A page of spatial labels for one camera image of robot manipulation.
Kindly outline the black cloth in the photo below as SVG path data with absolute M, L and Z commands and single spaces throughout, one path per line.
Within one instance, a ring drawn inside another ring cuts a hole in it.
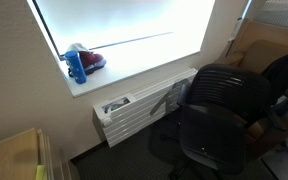
M 270 83 L 269 104 L 274 105 L 288 89 L 288 54 L 273 61 L 261 75 Z

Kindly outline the black mesh office chair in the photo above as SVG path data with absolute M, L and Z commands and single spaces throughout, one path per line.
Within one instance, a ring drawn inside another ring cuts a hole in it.
M 267 83 L 251 71 L 225 64 L 201 67 L 179 92 L 177 140 L 184 157 L 169 179 L 180 180 L 194 162 L 211 168 L 216 177 L 241 173 L 246 130 L 263 116 L 269 98 Z

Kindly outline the tan leather couch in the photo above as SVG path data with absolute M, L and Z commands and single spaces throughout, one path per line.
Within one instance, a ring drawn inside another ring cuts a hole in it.
M 271 86 L 261 73 L 276 59 L 288 54 L 288 28 L 244 20 L 228 51 L 220 60 L 251 71 Z M 288 89 L 274 105 L 267 105 L 263 116 L 250 125 L 247 151 L 255 159 L 288 138 Z

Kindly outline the white window sill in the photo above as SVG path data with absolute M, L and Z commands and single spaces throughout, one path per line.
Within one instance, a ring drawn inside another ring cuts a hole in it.
M 192 62 L 192 56 L 198 52 L 188 53 L 166 53 L 154 54 L 150 52 L 144 55 L 142 52 L 131 52 L 127 55 L 124 51 L 110 51 L 104 53 L 107 58 L 106 65 L 86 76 L 86 82 L 78 84 L 67 74 L 68 65 L 65 61 L 58 61 L 58 65 L 64 73 L 65 80 L 74 97 L 79 97 L 123 80 L 148 76 L 162 77 L 163 75 L 177 72 L 188 68 Z

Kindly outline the red and white hat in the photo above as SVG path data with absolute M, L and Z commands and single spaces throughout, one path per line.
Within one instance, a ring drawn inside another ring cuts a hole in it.
M 71 44 L 68 51 L 77 51 L 80 56 L 82 66 L 86 75 L 93 74 L 95 71 L 106 65 L 106 59 L 101 54 L 93 53 L 84 47 L 81 43 Z

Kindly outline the blue water bottle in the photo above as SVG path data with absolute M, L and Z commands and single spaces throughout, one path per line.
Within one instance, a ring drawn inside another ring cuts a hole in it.
M 68 62 L 71 74 L 73 75 L 77 84 L 83 84 L 86 82 L 86 74 L 81 63 L 79 53 L 77 51 L 67 51 L 64 54 L 66 61 Z

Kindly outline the yellow sticky note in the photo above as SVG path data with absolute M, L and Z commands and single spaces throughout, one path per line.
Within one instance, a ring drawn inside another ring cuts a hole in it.
M 47 172 L 45 165 L 37 166 L 35 180 L 47 180 Z

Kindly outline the white wall heater unit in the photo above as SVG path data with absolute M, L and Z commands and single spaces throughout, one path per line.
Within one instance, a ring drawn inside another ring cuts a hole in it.
M 117 145 L 176 110 L 182 85 L 191 83 L 196 73 L 196 69 L 188 68 L 94 106 L 108 145 Z

